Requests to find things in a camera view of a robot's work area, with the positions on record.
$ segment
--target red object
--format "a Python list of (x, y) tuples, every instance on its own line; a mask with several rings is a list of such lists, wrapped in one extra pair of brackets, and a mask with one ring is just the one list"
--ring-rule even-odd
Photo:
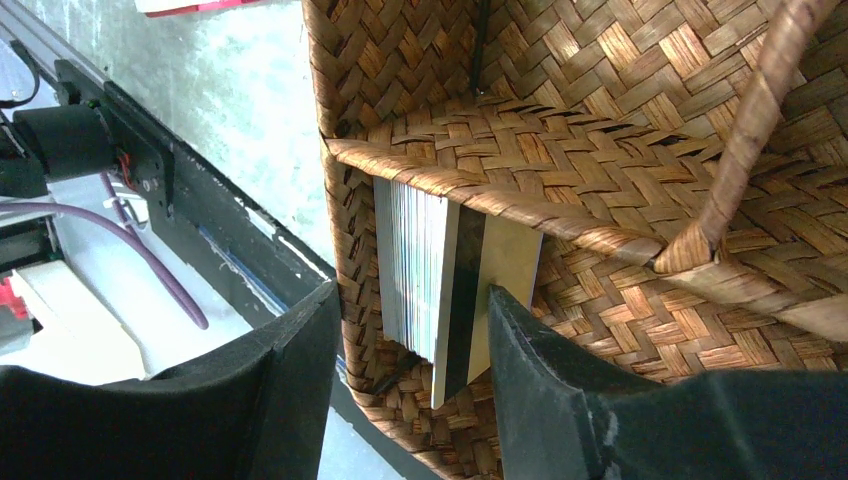
[(171, 15), (182, 15), (186, 13), (206, 12), (209, 10), (220, 10), (222, 8), (237, 7), (248, 3), (258, 2), (259, 0), (221, 0), (219, 2), (202, 3), (200, 5), (192, 5), (190, 7), (175, 8), (173, 10), (163, 10), (161, 12), (146, 13), (150, 18), (169, 17)]
[(118, 160), (121, 163), (121, 172), (124, 174), (124, 184), (132, 190), (137, 191), (138, 189), (135, 188), (135, 184), (132, 183), (132, 179), (130, 178), (130, 167), (132, 166), (130, 154), (120, 151), (118, 152)]
[(15, 318), (20, 320), (29, 318), (24, 301), (15, 296), (15, 292), (12, 291), (12, 285), (6, 284), (5, 280), (0, 280), (0, 305), (9, 307)]

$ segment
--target metal rail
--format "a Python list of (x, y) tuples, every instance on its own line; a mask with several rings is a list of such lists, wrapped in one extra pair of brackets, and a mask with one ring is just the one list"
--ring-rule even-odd
[(16, 0), (0, 0), (0, 40), (20, 40), (42, 73), (56, 80), (56, 60), (68, 60), (102, 87), (109, 78)]

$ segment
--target woven basket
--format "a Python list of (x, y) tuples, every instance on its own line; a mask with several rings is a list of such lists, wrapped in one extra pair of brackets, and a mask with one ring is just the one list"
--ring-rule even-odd
[(842, 369), (836, 3), (305, 1), (347, 380), (368, 418), (445, 478), (502, 476), (488, 375), (433, 411), (430, 365), (382, 337), (375, 175), (546, 233), (533, 313), (623, 369)]

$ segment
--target basket handle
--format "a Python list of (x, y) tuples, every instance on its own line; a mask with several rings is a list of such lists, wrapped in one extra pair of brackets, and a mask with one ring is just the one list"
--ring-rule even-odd
[(657, 273), (677, 273), (712, 261), (742, 201), (751, 169), (780, 120), (792, 73), (818, 27), (840, 0), (785, 0), (771, 19), (736, 114), (730, 139), (700, 216), (657, 257)]

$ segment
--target white surface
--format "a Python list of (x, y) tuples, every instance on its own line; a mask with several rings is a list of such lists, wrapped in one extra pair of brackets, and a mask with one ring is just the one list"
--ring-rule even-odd
[[(103, 207), (106, 190), (97, 176), (53, 184), (59, 203), (86, 208), (117, 221)], [(194, 269), (167, 248), (150, 229), (142, 239), (192, 295), (209, 319), (197, 328), (171, 298), (147, 263), (108, 231), (71, 216), (58, 216), (56, 229), (68, 263), (120, 318), (141, 345), (149, 375), (198, 357), (251, 330)]]
[(86, 385), (145, 377), (138, 345), (65, 262), (15, 271), (11, 285), (44, 329), (0, 363)]

